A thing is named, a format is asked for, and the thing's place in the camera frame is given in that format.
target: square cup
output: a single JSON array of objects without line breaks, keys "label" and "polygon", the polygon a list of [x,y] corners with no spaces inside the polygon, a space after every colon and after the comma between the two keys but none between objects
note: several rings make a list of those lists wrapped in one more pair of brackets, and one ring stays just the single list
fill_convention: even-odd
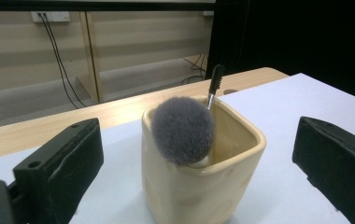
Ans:
[{"label": "square cup", "polygon": [[[192,97],[205,104],[205,96]],[[240,202],[265,148],[265,137],[247,119],[215,99],[213,146],[206,167],[176,165],[159,152],[151,134],[156,107],[142,117],[142,186],[159,224],[219,224]]]}]

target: table surface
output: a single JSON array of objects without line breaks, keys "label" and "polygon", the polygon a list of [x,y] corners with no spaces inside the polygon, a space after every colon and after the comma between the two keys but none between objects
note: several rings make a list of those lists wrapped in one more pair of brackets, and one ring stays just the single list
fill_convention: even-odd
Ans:
[{"label": "table surface", "polygon": [[[222,96],[230,90],[242,91],[284,77],[287,75],[272,68],[261,68],[226,76],[222,79],[216,95]],[[0,127],[0,156],[41,146],[64,128],[81,120],[99,118],[101,129],[105,129],[140,119],[147,108],[158,105],[172,96],[207,95],[209,84],[210,80],[206,80],[2,126]]]},{"label": "table surface", "polygon": [[[355,97],[305,75],[219,97],[265,135],[267,145],[228,224],[349,223],[291,161],[300,117],[355,134]],[[102,130],[105,163],[71,223],[155,223],[141,182],[141,120]],[[0,157],[0,179],[36,148]]]}]

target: black brush handle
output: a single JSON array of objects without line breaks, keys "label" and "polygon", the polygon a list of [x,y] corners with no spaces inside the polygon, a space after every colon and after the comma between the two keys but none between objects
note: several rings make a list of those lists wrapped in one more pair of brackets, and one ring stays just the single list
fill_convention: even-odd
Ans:
[{"label": "black brush handle", "polygon": [[220,88],[221,78],[224,74],[224,65],[218,64],[213,68],[212,80],[210,81],[209,93],[216,94],[216,90]]}]

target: wall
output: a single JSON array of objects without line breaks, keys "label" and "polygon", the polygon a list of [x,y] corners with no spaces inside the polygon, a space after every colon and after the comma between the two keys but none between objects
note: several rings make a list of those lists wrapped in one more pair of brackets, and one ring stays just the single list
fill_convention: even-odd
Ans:
[{"label": "wall", "polygon": [[[90,14],[97,73],[208,49],[212,19],[202,12]],[[82,31],[79,12],[70,12],[70,17],[70,22],[52,23],[52,30],[68,75],[86,77],[91,72],[87,36],[83,36],[87,33]],[[0,90],[59,78],[44,26],[32,22],[30,12],[0,12]]]},{"label": "wall", "polygon": [[[53,23],[61,58],[71,77],[88,74],[78,12]],[[60,79],[49,37],[30,12],[0,12],[0,90]]]}]

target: white table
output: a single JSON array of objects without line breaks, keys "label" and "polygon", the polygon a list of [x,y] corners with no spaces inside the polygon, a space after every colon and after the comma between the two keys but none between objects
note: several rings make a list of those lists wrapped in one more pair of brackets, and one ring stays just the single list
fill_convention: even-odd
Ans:
[{"label": "white table", "polygon": [[[291,161],[301,116],[355,134],[355,97],[306,75],[283,78],[221,97],[266,136],[267,146],[241,203],[227,222],[349,223]],[[141,187],[141,123],[102,131],[105,163],[71,223],[155,223]],[[35,148],[0,157],[0,179]]]}]

